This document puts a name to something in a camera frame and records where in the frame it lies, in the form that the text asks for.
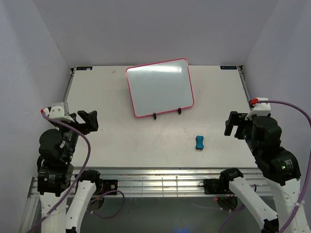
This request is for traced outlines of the blue bone-shaped eraser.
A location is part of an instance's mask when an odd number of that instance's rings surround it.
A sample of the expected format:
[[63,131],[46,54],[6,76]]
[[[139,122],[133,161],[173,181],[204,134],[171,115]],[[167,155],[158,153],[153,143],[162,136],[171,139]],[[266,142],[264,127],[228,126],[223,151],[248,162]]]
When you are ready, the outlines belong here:
[[201,135],[196,136],[196,145],[195,148],[197,150],[203,150],[204,149],[204,137]]

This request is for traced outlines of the pink-framed whiteboard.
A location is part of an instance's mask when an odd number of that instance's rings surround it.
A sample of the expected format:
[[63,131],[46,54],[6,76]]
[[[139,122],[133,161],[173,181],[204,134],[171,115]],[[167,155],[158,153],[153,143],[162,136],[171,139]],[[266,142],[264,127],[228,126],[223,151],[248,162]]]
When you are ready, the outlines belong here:
[[194,106],[190,68],[185,58],[126,69],[126,79],[137,118],[154,117]]

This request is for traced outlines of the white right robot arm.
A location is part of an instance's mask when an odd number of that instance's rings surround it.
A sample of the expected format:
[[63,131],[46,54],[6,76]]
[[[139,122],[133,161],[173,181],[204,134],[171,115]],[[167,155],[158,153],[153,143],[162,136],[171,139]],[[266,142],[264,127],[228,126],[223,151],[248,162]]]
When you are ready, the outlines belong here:
[[270,116],[231,112],[225,122],[226,136],[237,127],[235,138],[244,140],[271,191],[274,206],[267,204],[236,168],[220,173],[220,189],[232,192],[256,220],[262,233],[309,233],[300,188],[301,172],[295,156],[281,146],[282,130]]

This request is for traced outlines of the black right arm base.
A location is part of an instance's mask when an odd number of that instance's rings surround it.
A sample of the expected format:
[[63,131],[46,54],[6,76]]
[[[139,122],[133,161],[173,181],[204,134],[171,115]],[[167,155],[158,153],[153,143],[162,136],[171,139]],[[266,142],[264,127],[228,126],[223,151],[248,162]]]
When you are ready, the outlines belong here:
[[198,183],[204,189],[205,195],[215,195],[215,200],[220,208],[225,211],[234,211],[238,206],[236,195],[225,189],[219,179],[204,179]]

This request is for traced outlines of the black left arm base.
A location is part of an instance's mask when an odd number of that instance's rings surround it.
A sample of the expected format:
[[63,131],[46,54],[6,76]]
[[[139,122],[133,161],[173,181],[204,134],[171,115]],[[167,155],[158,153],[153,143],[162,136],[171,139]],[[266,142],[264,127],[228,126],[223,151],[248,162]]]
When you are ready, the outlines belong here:
[[95,181],[96,190],[93,193],[94,196],[99,196],[103,193],[113,191],[108,195],[116,195],[116,190],[118,189],[118,180],[115,179],[98,179]]

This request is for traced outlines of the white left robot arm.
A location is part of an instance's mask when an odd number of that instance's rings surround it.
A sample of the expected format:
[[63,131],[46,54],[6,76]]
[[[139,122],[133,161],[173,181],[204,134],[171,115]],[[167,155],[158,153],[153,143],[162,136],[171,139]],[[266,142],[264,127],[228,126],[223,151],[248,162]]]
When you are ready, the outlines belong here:
[[[46,130],[39,139],[37,190],[42,214],[39,225],[43,233],[78,233],[89,205],[107,195],[121,194],[122,200],[125,195],[117,189],[105,191],[100,173],[86,170],[91,156],[86,135],[98,130],[97,111],[78,111],[84,123],[76,121],[76,114],[61,112],[53,116],[51,108],[41,110],[41,114],[54,128]],[[87,154],[72,180],[71,161],[79,137],[87,145]]]

